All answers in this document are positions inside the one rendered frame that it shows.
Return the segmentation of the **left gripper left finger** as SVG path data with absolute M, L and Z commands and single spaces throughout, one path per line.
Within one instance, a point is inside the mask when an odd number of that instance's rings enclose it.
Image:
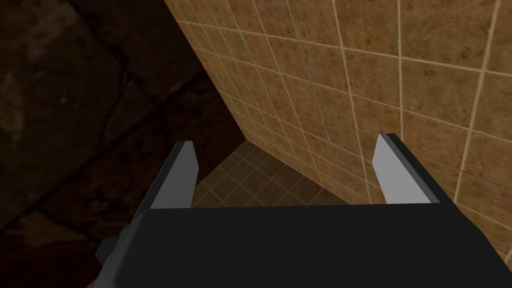
M 198 172 L 199 164 L 193 142 L 177 142 L 138 209 L 190 208 Z

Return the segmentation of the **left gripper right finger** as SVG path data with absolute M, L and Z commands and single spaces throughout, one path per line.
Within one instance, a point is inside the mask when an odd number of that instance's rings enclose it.
M 388 204 L 453 202 L 396 134 L 377 137 L 371 162 Z

